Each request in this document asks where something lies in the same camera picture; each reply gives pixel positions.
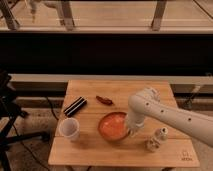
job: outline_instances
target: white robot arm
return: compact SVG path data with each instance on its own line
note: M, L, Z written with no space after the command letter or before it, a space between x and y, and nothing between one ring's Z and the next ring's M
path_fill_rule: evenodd
M125 121L129 131L138 131L143 126L145 116L160 120L213 147L213 117L163 105L153 88L130 96Z

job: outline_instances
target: table leg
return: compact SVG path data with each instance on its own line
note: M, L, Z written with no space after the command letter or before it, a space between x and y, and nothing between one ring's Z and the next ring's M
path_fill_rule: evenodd
M173 167L165 167L161 171L172 171L172 169L174 169L174 168Z
M163 14L166 8L166 2L167 0L158 0L157 1L157 5L156 5L156 9L155 9L155 14L154 14L154 18L152 21L152 30L154 31L159 31L160 27L161 27L161 22L163 19Z

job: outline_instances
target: white cup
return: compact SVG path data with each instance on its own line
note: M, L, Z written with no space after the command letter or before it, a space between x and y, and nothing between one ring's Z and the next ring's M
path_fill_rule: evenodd
M67 118L59 124L59 133L70 141L76 141L79 137L79 122L75 118Z

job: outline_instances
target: small white bottle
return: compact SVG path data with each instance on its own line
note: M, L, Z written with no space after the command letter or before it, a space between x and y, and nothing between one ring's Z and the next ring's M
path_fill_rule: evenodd
M166 141L168 134L168 129L166 127L157 129L154 135L147 140L146 148L151 152L155 152L160 148L161 144Z

